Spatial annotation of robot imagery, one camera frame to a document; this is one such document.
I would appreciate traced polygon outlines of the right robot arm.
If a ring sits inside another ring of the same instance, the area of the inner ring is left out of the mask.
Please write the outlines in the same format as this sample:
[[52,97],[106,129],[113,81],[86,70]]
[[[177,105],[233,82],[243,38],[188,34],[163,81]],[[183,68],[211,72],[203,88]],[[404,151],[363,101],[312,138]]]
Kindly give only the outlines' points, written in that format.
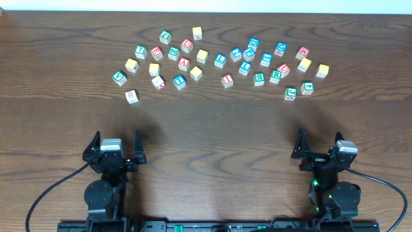
[[310,184],[310,202],[317,208],[318,216],[312,220],[316,230],[327,223],[350,221],[358,215],[361,189],[350,182],[339,181],[338,174],[349,168],[358,148],[345,140],[341,132],[335,134],[335,145],[326,153],[310,149],[306,132],[300,129],[291,158],[300,160],[299,169],[313,173]]

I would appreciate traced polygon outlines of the yellow O block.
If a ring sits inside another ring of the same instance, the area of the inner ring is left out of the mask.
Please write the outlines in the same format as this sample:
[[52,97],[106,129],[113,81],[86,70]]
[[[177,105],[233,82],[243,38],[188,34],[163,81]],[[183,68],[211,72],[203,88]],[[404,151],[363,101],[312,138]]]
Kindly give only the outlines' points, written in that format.
[[207,51],[200,49],[197,53],[196,58],[199,63],[205,64],[208,56],[209,56],[209,53]]

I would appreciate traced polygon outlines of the yellow C block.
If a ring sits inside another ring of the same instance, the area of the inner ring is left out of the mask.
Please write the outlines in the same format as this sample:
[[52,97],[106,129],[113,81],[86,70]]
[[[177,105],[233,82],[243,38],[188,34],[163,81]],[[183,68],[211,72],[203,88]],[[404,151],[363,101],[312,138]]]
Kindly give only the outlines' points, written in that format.
[[158,63],[151,63],[149,65],[149,74],[150,76],[158,76],[160,74],[160,65]]

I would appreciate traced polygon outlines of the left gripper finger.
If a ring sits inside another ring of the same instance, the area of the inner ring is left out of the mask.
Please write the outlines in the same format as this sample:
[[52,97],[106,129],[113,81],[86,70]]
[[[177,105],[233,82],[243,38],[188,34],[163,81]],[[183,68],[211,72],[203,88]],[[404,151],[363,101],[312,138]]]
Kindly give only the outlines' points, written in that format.
[[100,132],[97,131],[96,134],[94,135],[92,141],[89,143],[89,145],[86,147],[84,150],[85,155],[92,155],[94,154],[95,149],[100,148]]
[[140,139],[140,133],[138,130],[136,130],[135,133],[135,145],[134,145],[134,154],[135,155],[143,155],[144,154],[144,149],[141,143]]

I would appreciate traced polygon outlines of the green R block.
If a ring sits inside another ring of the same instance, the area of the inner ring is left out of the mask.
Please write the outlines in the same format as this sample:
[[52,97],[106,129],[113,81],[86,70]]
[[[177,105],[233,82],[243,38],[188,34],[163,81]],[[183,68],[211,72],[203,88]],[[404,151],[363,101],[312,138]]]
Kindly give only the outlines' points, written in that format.
[[271,83],[278,84],[281,79],[282,79],[282,73],[278,70],[273,70],[270,75],[269,81]]

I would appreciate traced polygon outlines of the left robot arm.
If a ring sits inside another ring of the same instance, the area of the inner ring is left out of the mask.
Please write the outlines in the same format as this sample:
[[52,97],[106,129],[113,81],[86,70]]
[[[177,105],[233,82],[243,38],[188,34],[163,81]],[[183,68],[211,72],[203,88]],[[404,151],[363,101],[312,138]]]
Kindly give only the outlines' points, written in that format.
[[84,201],[88,205],[86,231],[135,230],[133,220],[124,215],[124,201],[127,174],[138,171],[138,166],[147,162],[138,131],[135,133],[134,154],[133,158],[123,158],[122,140],[101,140],[99,131],[84,150],[82,159],[101,175],[101,178],[89,184],[84,192]]

